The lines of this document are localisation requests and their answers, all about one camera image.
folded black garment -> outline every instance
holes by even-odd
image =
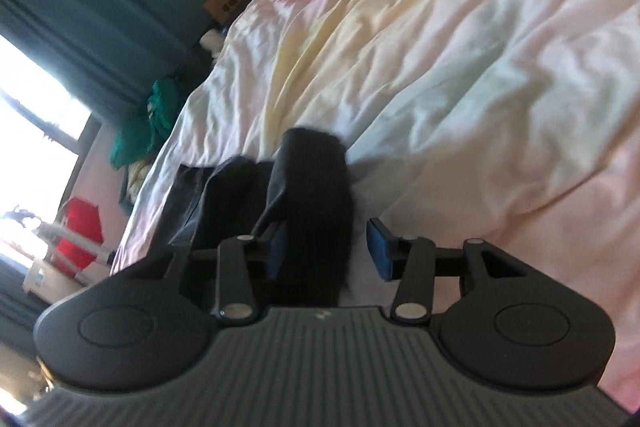
[[[261,299],[278,305],[337,306],[353,228],[345,149],[330,134],[287,131],[274,162],[242,156],[215,167],[180,166],[149,256],[167,249],[207,250],[227,237],[261,235],[286,222],[287,254]],[[193,270],[191,282],[210,274]]]

bed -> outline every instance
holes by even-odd
[[[345,305],[390,304],[364,224],[495,245],[596,301],[600,382],[640,407],[640,0],[252,0],[140,192],[114,269],[144,257],[180,164],[269,158],[296,125],[348,148]],[[438,280],[436,306],[458,296]]]

ribbed gray surface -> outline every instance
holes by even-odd
[[[450,367],[431,337],[377,309],[276,309],[225,330],[187,374],[153,390],[56,389],[24,415],[38,427],[620,427],[596,388],[514,396]]]

red object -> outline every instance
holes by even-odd
[[[94,243],[99,245],[104,243],[98,207],[88,201],[76,197],[68,200],[65,204],[65,219],[63,219],[62,223],[69,230],[91,239]],[[83,250],[68,239],[60,239],[56,250],[81,270],[89,266],[96,257],[93,253]],[[69,277],[75,275],[73,271],[55,257],[53,265]]]

green fabric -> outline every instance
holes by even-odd
[[[118,131],[111,148],[110,161],[116,169],[131,165],[159,150],[174,128],[184,97],[174,78],[156,80],[146,104]]]

